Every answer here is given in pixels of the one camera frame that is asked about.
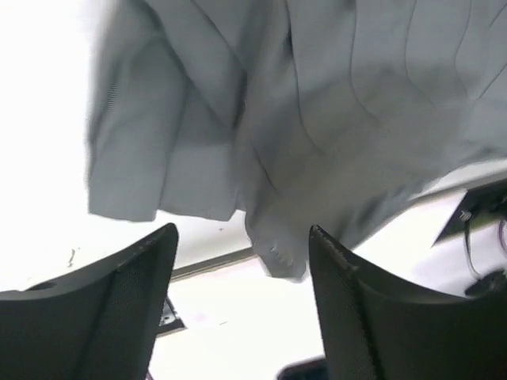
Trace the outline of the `grey pleated skirt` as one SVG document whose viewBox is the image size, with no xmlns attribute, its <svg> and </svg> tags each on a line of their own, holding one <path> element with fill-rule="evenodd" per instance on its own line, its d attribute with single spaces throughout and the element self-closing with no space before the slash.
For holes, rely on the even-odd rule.
<svg viewBox="0 0 507 380">
<path fill-rule="evenodd" d="M 120 1 L 88 127 L 90 213 L 246 215 L 276 278 L 506 156 L 503 1 Z"/>
</svg>

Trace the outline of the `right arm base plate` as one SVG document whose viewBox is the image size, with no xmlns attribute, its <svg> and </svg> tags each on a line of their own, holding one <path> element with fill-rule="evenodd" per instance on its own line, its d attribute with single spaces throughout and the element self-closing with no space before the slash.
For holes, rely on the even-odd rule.
<svg viewBox="0 0 507 380">
<path fill-rule="evenodd" d="M 506 265 L 480 273 L 473 264 L 471 233 L 488 224 L 496 226 L 497 246 L 506 256 L 506 181 L 499 180 L 467 191 L 435 242 L 460 235 L 465 262 L 473 282 L 464 289 L 467 297 L 478 297 L 506 285 Z"/>
</svg>

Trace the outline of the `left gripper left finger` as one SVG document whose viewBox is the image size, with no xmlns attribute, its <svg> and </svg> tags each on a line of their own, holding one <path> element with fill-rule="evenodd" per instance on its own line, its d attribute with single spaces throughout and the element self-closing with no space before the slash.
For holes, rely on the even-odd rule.
<svg viewBox="0 0 507 380">
<path fill-rule="evenodd" d="M 79 270 L 1 293 L 3 379 L 144 379 L 177 252 L 169 223 Z"/>
</svg>

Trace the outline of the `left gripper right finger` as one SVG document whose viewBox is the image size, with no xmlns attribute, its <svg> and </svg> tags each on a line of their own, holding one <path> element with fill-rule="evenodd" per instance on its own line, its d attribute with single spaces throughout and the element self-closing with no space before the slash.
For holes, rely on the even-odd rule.
<svg viewBox="0 0 507 380">
<path fill-rule="evenodd" d="M 502 272 L 459 297 L 382 269 L 318 226 L 308 244 L 329 378 L 505 378 Z"/>
</svg>

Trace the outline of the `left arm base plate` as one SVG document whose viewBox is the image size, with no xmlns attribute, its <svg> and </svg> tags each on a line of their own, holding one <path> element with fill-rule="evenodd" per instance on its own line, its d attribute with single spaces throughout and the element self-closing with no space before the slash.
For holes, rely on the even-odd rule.
<svg viewBox="0 0 507 380">
<path fill-rule="evenodd" d="M 185 323 L 179 317 L 179 314 L 174 308 L 173 303 L 170 301 L 170 298 L 166 296 L 162 307 L 160 322 L 158 324 L 157 335 L 163 336 L 185 328 Z"/>
</svg>

